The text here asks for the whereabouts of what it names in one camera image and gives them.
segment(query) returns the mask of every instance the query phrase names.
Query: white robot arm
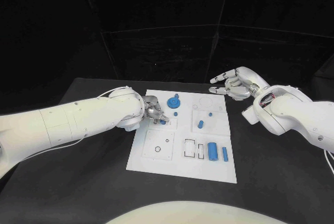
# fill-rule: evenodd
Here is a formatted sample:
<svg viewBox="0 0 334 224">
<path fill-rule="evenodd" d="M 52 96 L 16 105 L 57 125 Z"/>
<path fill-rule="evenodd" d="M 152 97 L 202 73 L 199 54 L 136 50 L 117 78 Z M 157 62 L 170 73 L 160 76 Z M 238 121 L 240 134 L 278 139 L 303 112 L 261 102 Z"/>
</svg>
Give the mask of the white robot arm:
<svg viewBox="0 0 334 224">
<path fill-rule="evenodd" d="M 97 98 L 0 116 L 0 178 L 21 161 L 61 144 L 81 141 L 116 126 L 136 130 L 147 117 L 169 121 L 157 97 L 140 96 L 132 87 L 111 91 Z"/>
<path fill-rule="evenodd" d="M 211 92 L 244 100 L 251 95 L 254 104 L 242 112 L 251 124 L 263 123 L 277 135 L 297 130 L 309 142 L 334 153 L 334 103 L 313 102 L 294 87 L 270 86 L 263 77 L 247 67 L 221 74 L 211 83 L 227 79 L 227 87 L 212 87 Z"/>
</svg>

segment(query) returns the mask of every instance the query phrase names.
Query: small blue part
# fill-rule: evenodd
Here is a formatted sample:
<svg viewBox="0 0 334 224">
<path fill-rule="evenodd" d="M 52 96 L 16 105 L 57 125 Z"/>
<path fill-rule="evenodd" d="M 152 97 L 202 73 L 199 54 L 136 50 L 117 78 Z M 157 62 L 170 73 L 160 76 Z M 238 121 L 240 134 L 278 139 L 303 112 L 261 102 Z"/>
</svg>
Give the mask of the small blue part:
<svg viewBox="0 0 334 224">
<path fill-rule="evenodd" d="M 229 161 L 229 157 L 228 157 L 227 147 L 224 147 L 224 156 L 225 156 L 225 162 L 228 162 Z"/>
<path fill-rule="evenodd" d="M 204 124 L 205 124 L 205 122 L 204 122 L 204 120 L 202 120 L 201 123 L 199 123 L 199 128 L 201 128 L 201 129 L 204 128 Z"/>
<path fill-rule="evenodd" d="M 209 153 L 209 160 L 218 160 L 218 144 L 215 142 L 208 144 L 208 153 Z"/>
<path fill-rule="evenodd" d="M 179 100 L 179 94 L 176 94 L 176 96 L 175 96 L 173 98 L 169 99 L 168 105 L 169 105 L 169 107 L 170 107 L 172 109 L 176 109 L 176 108 L 180 107 L 180 104 L 182 104 L 182 102 L 180 102 L 180 100 Z"/>
</svg>

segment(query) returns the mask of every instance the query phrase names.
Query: cable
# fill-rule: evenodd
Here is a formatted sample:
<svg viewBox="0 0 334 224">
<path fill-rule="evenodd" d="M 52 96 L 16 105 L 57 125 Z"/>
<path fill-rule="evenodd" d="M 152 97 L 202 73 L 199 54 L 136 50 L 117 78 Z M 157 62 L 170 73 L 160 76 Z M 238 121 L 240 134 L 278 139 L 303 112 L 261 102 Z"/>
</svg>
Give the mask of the cable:
<svg viewBox="0 0 334 224">
<path fill-rule="evenodd" d="M 42 154 L 42 153 L 47 153 L 47 152 L 49 152 L 49 151 L 52 151 L 52 150 L 57 150 L 57 149 L 61 149 L 61 148 L 67 148 L 67 147 L 70 147 L 70 146 L 74 146 L 74 145 L 78 144 L 84 139 L 85 139 L 85 137 L 84 137 L 80 141 L 77 141 L 74 144 L 67 145 L 67 146 L 64 146 L 64 147 L 49 148 L 48 150 L 42 151 L 41 153 L 37 153 L 35 155 L 26 157 L 24 160 L 28 160 L 29 158 L 35 157 L 37 155 L 39 155 L 39 154 Z"/>
<path fill-rule="evenodd" d="M 327 160 L 327 163 L 329 163 L 329 165 L 330 165 L 330 168 L 332 168 L 332 170 L 333 170 L 333 174 L 334 174 L 334 169 L 333 169 L 333 165 L 332 165 L 332 163 L 330 163 L 330 161 L 329 161 L 329 157 L 327 157 L 327 154 L 326 154 L 326 150 L 324 150 L 324 155 L 326 155 L 326 160 Z"/>
<path fill-rule="evenodd" d="M 97 96 L 97 98 L 100 98 L 103 95 L 106 95 L 109 92 L 114 91 L 114 90 L 119 90 L 119 89 L 126 89 L 126 88 L 130 88 L 129 86 L 121 86 L 121 87 L 117 87 L 116 89 L 113 90 L 109 90 L 107 92 L 104 92 L 100 96 Z"/>
</svg>

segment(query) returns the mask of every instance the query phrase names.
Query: tabletop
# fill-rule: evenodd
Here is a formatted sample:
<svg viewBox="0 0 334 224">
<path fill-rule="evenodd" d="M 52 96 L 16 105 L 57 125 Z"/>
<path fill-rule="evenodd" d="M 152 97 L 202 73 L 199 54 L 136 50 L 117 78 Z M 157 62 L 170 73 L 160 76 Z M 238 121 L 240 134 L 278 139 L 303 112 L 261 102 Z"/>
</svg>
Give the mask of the tabletop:
<svg viewBox="0 0 334 224">
<path fill-rule="evenodd" d="M 78 78 L 61 103 L 132 86 L 209 93 L 209 84 Z M 277 136 L 242 116 L 252 99 L 227 96 L 238 184 L 126 170 L 136 131 L 123 128 L 24 161 L 0 193 L 2 224 L 104 224 L 146 205 L 204 201 L 252 210 L 290 224 L 333 223 L 334 175 L 324 152 L 299 132 Z"/>
</svg>

